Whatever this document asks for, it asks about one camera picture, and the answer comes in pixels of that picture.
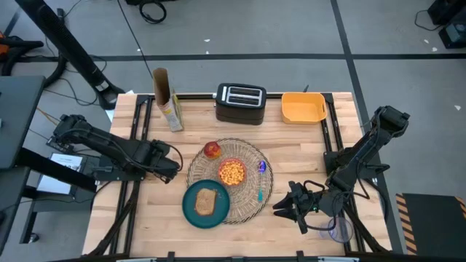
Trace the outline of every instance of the toast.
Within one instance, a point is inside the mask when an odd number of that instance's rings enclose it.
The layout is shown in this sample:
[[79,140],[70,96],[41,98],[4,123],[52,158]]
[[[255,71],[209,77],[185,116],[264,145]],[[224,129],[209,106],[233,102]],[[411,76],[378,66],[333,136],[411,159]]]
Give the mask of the toast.
[[203,188],[197,192],[195,210],[198,215],[212,215],[216,206],[217,191]]

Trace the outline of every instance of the clear cup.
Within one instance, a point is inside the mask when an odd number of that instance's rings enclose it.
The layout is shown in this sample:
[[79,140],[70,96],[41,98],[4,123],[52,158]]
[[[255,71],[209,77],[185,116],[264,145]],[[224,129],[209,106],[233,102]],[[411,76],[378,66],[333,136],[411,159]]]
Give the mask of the clear cup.
[[[333,218],[329,222],[322,223],[321,228],[330,228],[333,226]],[[351,223],[344,218],[336,218],[336,226],[330,231],[319,231],[322,239],[332,239],[338,243],[346,243],[351,240],[353,229]]]

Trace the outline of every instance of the concrete floor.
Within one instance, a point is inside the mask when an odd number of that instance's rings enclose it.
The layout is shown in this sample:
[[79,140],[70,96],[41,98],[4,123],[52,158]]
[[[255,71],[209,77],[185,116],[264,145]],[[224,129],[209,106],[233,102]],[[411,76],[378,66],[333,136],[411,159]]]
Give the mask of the concrete floor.
[[[47,0],[53,9],[69,10],[77,0]],[[433,0],[338,0],[349,48],[353,54],[440,54],[463,53],[447,50],[436,32],[414,25],[414,14],[427,9]],[[125,14],[145,55],[215,54],[340,54],[339,59],[243,59],[243,60],[160,60],[151,59],[149,68],[166,67],[177,92],[214,92],[220,82],[242,82],[269,91],[302,90],[354,92],[352,77],[343,56],[339,32],[328,0],[178,0],[166,3],[168,16],[161,25],[149,25],[136,7],[122,1]],[[13,1],[0,3],[0,31],[4,31],[17,10]],[[426,14],[419,23],[433,26]],[[104,71],[118,87],[151,92],[151,78],[116,0],[84,0],[67,17],[68,27],[82,46],[93,55],[111,57]],[[10,35],[42,40],[44,34],[25,15]],[[29,55],[51,56],[46,48]],[[392,105],[411,115],[406,134],[380,152],[390,164],[385,173],[392,206],[395,193],[456,195],[466,199],[466,176],[462,172],[462,149],[466,132],[466,60],[355,60],[360,89],[371,116],[381,105]],[[13,75],[48,76],[56,64],[18,63]],[[82,100],[94,94],[79,74],[66,72]],[[50,90],[71,95],[65,81]],[[455,106],[464,107],[457,110]],[[104,130],[110,121],[98,106],[82,107],[73,100],[44,92],[39,107],[53,116],[82,114]],[[41,114],[31,129],[48,137],[54,126]],[[45,139],[30,132],[25,147],[49,156],[53,150]],[[32,175],[31,185],[37,183]],[[0,261],[50,261],[81,254],[90,213],[41,213],[34,231],[40,241],[19,245],[27,204],[18,211],[14,228]]]

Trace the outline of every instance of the yellow black striped tape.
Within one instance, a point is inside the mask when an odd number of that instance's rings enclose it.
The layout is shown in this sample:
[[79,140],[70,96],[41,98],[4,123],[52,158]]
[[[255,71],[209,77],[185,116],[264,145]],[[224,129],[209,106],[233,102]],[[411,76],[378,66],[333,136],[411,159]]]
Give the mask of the yellow black striped tape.
[[400,213],[401,227],[403,228],[403,234],[405,236],[406,249],[409,255],[416,255],[417,248],[413,234],[413,227],[411,226],[411,220],[409,219],[406,200],[402,194],[396,194],[396,204]]
[[459,206],[461,207],[462,211],[463,211],[463,216],[465,217],[466,219],[466,205],[465,205],[465,201],[461,198],[461,197],[455,197],[458,202],[459,202]]

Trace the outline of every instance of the blue spoon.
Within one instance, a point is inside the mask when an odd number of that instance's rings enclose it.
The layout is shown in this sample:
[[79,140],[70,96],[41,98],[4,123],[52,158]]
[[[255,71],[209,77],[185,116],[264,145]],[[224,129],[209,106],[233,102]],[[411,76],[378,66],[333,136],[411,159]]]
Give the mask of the blue spoon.
[[261,173],[261,177],[259,178],[259,194],[257,196],[257,200],[262,202],[262,177],[264,176],[264,172],[266,169],[265,161],[261,161],[259,163],[259,172]]

